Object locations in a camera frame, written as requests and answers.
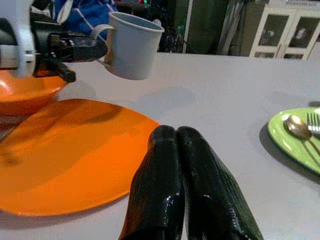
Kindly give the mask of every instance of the white cabinet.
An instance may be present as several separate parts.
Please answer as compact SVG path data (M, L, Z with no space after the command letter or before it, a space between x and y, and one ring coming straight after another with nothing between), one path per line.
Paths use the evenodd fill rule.
M320 33L320 11L266 5L250 57L307 59Z

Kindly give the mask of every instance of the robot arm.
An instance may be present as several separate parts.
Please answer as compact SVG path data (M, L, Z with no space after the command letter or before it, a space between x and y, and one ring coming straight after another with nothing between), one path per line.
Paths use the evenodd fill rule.
M0 8L0 70L9 69L17 78L60 76L75 81L75 73L63 63L99 59L107 52L105 43L30 13L33 1L10 0Z

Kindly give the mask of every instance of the fork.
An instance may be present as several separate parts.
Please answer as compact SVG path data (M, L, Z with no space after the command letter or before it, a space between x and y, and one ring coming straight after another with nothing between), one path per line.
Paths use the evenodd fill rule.
M306 124L313 136L320 139L320 118L315 112L308 112L306 114Z

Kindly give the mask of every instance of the orange bowl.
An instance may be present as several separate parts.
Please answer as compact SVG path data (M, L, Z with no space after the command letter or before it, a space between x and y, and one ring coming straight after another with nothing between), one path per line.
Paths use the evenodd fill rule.
M0 71L0 115L29 115L53 102L67 83L58 76L15 78Z

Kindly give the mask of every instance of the green plate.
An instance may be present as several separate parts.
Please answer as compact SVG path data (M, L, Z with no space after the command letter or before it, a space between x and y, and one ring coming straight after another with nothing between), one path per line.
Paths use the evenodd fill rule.
M320 108L305 107L281 111L268 123L268 132L274 142L289 156L320 175L320 155L317 154L309 141L300 140L292 136L284 126L284 120L286 120L289 115L296 115L307 123L307 113L312 112L320 114ZM312 136L310 141L320 148L320 139Z

